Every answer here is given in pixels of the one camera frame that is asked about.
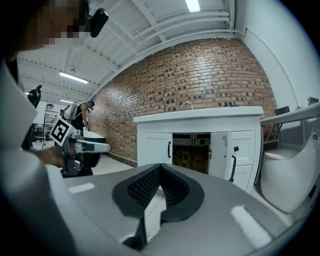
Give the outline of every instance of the headset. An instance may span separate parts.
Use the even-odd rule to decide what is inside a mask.
[[[104,8],[99,8],[94,15],[89,15],[90,0],[82,0],[82,3],[85,9],[85,32],[89,32],[92,38],[96,38],[108,21],[109,15]]]

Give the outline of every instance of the white ceiling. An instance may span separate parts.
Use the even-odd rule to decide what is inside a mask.
[[[235,35],[235,0],[198,0],[190,13],[185,0],[91,0],[90,10],[105,8],[109,20],[96,38],[64,49],[43,48],[18,56],[25,91],[42,85],[42,100],[90,99],[121,71],[146,56],[176,44]],[[59,71],[88,84],[59,76]]]

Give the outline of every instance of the brick wall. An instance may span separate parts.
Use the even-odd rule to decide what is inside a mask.
[[[276,109],[265,72],[239,39],[195,40],[159,51],[118,74],[93,100],[91,131],[106,137],[112,154],[134,161],[133,117],[178,111],[185,101],[195,109],[262,106],[265,117]]]

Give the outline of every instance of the white countertop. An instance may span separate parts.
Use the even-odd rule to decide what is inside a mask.
[[[306,106],[292,112],[276,115],[261,120],[261,125],[285,124],[300,120],[306,120],[320,116],[320,102]]]
[[[182,119],[246,117],[258,116],[263,113],[264,111],[261,106],[215,107],[136,116],[133,118],[133,122],[145,123]]]

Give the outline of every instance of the cabinet door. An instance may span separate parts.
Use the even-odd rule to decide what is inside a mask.
[[[237,166],[252,165],[255,158],[256,148],[256,132],[248,131],[233,131],[232,132],[232,155],[236,157]],[[238,146],[239,151],[235,152],[234,147]],[[231,160],[231,166],[234,164],[234,159]]]
[[[233,184],[237,185],[239,188],[243,190],[246,190],[249,183],[251,171],[252,171],[252,165],[236,166],[234,176],[233,176],[233,179],[234,179]],[[232,173],[232,167],[230,167],[230,172],[227,177],[228,180],[231,177],[231,173]]]
[[[231,162],[231,131],[212,132],[210,136],[209,175],[225,179]]]
[[[172,133],[138,133],[138,166],[172,164]]]

